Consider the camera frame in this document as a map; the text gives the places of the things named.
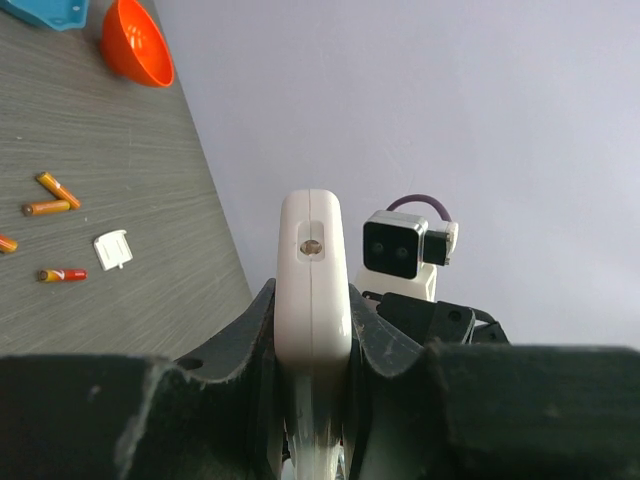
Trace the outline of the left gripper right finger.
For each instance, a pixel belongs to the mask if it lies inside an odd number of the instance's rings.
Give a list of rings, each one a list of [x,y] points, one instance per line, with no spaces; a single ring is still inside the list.
[[[343,424],[350,479],[635,479],[639,354],[447,343],[350,293]]]

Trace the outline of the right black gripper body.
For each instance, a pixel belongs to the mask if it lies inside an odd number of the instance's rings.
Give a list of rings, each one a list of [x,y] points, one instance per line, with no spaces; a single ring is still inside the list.
[[[444,301],[396,293],[362,294],[376,313],[416,343],[509,344],[501,324],[487,312]]]

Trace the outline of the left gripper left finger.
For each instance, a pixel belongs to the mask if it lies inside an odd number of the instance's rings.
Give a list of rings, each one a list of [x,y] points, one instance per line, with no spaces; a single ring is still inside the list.
[[[284,421],[275,284],[177,360],[9,355],[1,360],[5,479],[276,479]]]

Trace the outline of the white remote control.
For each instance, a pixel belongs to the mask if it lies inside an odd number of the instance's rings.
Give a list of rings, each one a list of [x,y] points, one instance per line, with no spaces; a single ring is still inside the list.
[[[274,349],[297,479],[336,475],[351,348],[339,200],[328,190],[294,191],[281,208]]]

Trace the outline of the white battery cover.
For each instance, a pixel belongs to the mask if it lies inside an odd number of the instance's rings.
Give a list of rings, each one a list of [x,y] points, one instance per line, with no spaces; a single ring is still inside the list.
[[[103,271],[115,268],[122,269],[124,265],[133,259],[133,254],[126,239],[127,231],[114,230],[97,237],[94,242],[94,250]]]

